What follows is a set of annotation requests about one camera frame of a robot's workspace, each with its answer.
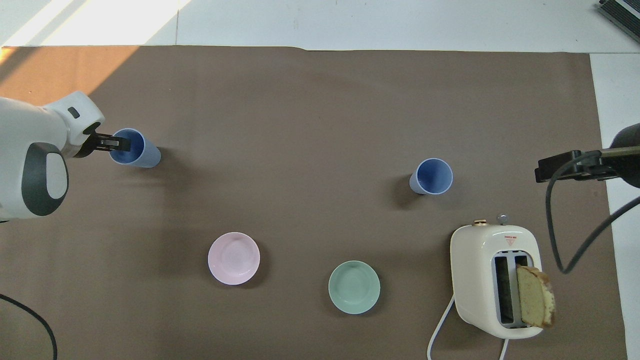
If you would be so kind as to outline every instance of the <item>black cable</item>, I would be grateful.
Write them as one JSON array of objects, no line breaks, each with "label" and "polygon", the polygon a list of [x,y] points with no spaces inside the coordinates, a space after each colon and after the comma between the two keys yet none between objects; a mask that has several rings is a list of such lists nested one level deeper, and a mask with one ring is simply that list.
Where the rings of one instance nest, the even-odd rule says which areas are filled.
[{"label": "black cable", "polygon": [[582,245],[580,245],[578,250],[575,252],[575,255],[573,255],[571,261],[569,262],[569,265],[567,265],[566,268],[563,267],[562,260],[560,259],[560,253],[558,252],[557,243],[556,243],[556,234],[554,232],[554,221],[553,221],[553,218],[551,217],[551,191],[553,190],[554,183],[571,166],[579,163],[580,161],[582,161],[584,159],[599,157],[601,154],[602,153],[600,151],[598,151],[598,150],[588,151],[588,152],[585,152],[584,154],[578,156],[577,158],[575,158],[575,159],[573,159],[571,161],[568,161],[562,167],[557,169],[556,172],[554,172],[554,175],[551,177],[551,180],[549,181],[549,185],[547,186],[547,195],[545,197],[545,209],[547,210],[547,226],[549,228],[549,238],[551,240],[551,249],[553,250],[554,258],[556,259],[556,265],[558,266],[558,269],[560,269],[560,271],[563,274],[569,274],[571,272],[571,270],[573,270],[575,265],[578,263],[578,260],[582,257],[582,255],[587,250],[587,248],[593,243],[594,240],[596,240],[598,235],[600,235],[604,231],[604,229],[606,229],[609,225],[611,225],[611,223],[614,222],[617,218],[622,216],[622,214],[624,214],[627,211],[631,210],[634,206],[640,204],[640,197],[637,197],[634,200],[628,202],[622,208],[616,210],[613,214],[609,215],[584,240]]},{"label": "black cable", "polygon": [[13,305],[16,305],[17,307],[21,308],[22,310],[25,310],[27,313],[29,313],[31,316],[33,316],[34,318],[36,318],[43,326],[44,328],[47,330],[47,334],[49,334],[49,338],[51,339],[51,346],[53,347],[53,360],[57,360],[58,358],[58,346],[56,344],[56,337],[53,336],[53,330],[51,330],[51,327],[49,327],[49,324],[42,318],[42,316],[38,315],[38,313],[36,313],[35,311],[31,310],[27,305],[21,304],[20,302],[11,299],[10,297],[6,296],[6,295],[2,295],[0,294],[0,299],[7,301]]}]

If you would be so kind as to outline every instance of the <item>toaster knob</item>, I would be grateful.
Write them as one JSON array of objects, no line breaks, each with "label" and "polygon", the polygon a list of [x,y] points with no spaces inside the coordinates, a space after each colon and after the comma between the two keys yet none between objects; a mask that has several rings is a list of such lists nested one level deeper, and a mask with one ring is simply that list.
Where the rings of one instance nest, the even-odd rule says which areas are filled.
[{"label": "toaster knob", "polygon": [[495,217],[498,220],[498,224],[506,225],[509,222],[509,215],[505,213],[499,213],[498,216]]}]

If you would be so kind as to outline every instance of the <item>white floor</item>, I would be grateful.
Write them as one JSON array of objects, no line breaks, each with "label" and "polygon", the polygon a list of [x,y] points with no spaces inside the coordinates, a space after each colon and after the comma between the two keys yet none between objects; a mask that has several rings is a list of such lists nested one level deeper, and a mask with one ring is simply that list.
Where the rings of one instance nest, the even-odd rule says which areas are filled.
[{"label": "white floor", "polygon": [[[640,44],[596,0],[0,0],[1,45],[264,45],[591,53],[603,146],[640,121]],[[617,209],[640,190],[608,181]],[[640,359],[640,209],[613,225],[629,359]]]}]

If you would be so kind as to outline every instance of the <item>power cord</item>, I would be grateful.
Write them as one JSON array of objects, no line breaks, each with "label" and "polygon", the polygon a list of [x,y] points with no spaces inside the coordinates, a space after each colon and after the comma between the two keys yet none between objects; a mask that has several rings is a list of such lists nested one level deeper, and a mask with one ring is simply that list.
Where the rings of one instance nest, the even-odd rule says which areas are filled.
[{"label": "power cord", "polygon": [[43,326],[44,328],[47,330],[47,334],[49,334],[49,338],[51,339],[51,346],[53,347],[53,360],[57,360],[58,358],[58,346],[56,344],[56,337],[53,336],[53,330],[51,330],[51,327],[49,327],[49,324],[42,318],[42,316],[38,315],[38,313],[36,313],[35,311],[31,310],[27,305],[24,305],[20,302],[18,302],[17,300],[13,300],[10,297],[6,296],[6,295],[2,295],[0,294],[0,299],[7,301],[13,305],[16,305],[17,307],[21,308],[22,310],[25,310],[27,313],[29,313],[31,316],[33,316],[34,318],[36,318]]},{"label": "power cord", "polygon": [[634,200],[631,200],[630,202],[628,202],[626,205],[624,205],[620,209],[616,210],[613,214],[609,215],[584,240],[582,245],[580,245],[578,250],[575,252],[575,255],[573,255],[573,257],[571,258],[571,261],[569,261],[569,265],[567,265],[566,268],[563,267],[562,260],[560,259],[560,253],[558,251],[557,243],[556,243],[556,233],[554,231],[554,221],[553,221],[553,218],[551,216],[551,191],[553,190],[554,183],[570,167],[574,166],[575,164],[579,163],[580,161],[582,161],[584,159],[595,158],[595,157],[599,157],[601,155],[602,155],[602,153],[599,150],[588,151],[588,152],[585,152],[584,154],[578,156],[577,158],[575,158],[573,160],[567,161],[563,166],[561,166],[559,169],[557,169],[556,172],[554,172],[554,175],[551,177],[551,180],[549,180],[549,185],[547,185],[547,194],[546,194],[546,197],[545,197],[545,209],[547,211],[547,227],[549,228],[549,238],[551,240],[551,249],[553,250],[554,258],[556,259],[556,265],[558,266],[558,269],[560,269],[560,271],[563,274],[569,274],[571,272],[571,270],[573,270],[575,265],[578,263],[578,260],[580,260],[582,255],[584,255],[584,252],[589,248],[589,246],[593,243],[593,241],[596,240],[598,235],[602,234],[602,232],[609,225],[611,225],[612,222],[614,222],[617,218],[622,216],[627,211],[631,210],[636,205],[640,204],[640,197],[637,197]]},{"label": "power cord", "polygon": [[[454,296],[452,296],[451,300],[449,301],[449,305],[447,305],[447,308],[445,309],[444,313],[442,314],[442,317],[440,317],[440,321],[438,322],[438,325],[436,326],[436,329],[433,331],[433,334],[431,335],[431,339],[429,340],[429,345],[427,345],[427,359],[428,360],[433,360],[431,358],[431,348],[433,347],[433,342],[436,340],[436,336],[438,336],[438,333],[440,332],[440,328],[442,327],[442,323],[444,323],[444,320],[447,318],[447,315],[451,311],[451,307],[453,306],[454,299],[455,299]],[[500,352],[499,360],[504,360],[504,354],[507,353],[507,346],[508,345],[509,345],[509,339],[504,339],[504,342],[502,343],[502,351]]]}]

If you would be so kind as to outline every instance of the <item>white cable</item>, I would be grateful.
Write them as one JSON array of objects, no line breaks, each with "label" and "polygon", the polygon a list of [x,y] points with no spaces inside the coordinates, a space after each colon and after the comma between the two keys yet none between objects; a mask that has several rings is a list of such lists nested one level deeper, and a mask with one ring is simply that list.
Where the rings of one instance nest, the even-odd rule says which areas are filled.
[{"label": "white cable", "polygon": [[432,358],[431,358],[431,347],[433,346],[433,341],[436,340],[436,336],[438,336],[438,332],[440,332],[440,328],[442,327],[442,323],[444,323],[444,320],[447,318],[447,315],[449,314],[449,311],[451,310],[451,306],[453,306],[453,299],[454,299],[454,297],[451,296],[451,301],[449,301],[449,305],[447,305],[447,309],[445,309],[444,314],[442,314],[442,317],[440,318],[440,322],[438,322],[438,326],[436,326],[436,329],[433,331],[433,335],[431,335],[431,339],[429,340],[429,345],[427,346],[427,359],[428,360],[432,360]]},{"label": "white cable", "polygon": [[504,354],[507,353],[507,345],[509,345],[509,339],[505,339],[502,343],[502,352],[500,353],[500,360],[504,360]]},{"label": "white cable", "polygon": [[[431,339],[429,340],[429,345],[427,345],[427,359],[428,360],[433,360],[431,358],[431,348],[433,347],[433,342],[436,340],[436,336],[438,336],[438,333],[440,332],[440,328],[442,327],[442,323],[444,323],[444,320],[447,318],[447,315],[449,314],[449,311],[451,311],[451,307],[453,306],[453,300],[454,297],[451,297],[451,301],[449,301],[449,305],[447,305],[447,308],[445,309],[444,313],[442,314],[442,317],[440,318],[440,321],[438,322],[438,325],[436,326],[436,329],[433,331],[433,334],[431,335]],[[509,339],[505,339],[504,342],[502,343],[502,351],[500,352],[500,359],[499,360],[504,360],[504,354],[507,353],[507,346],[509,345]]]}]

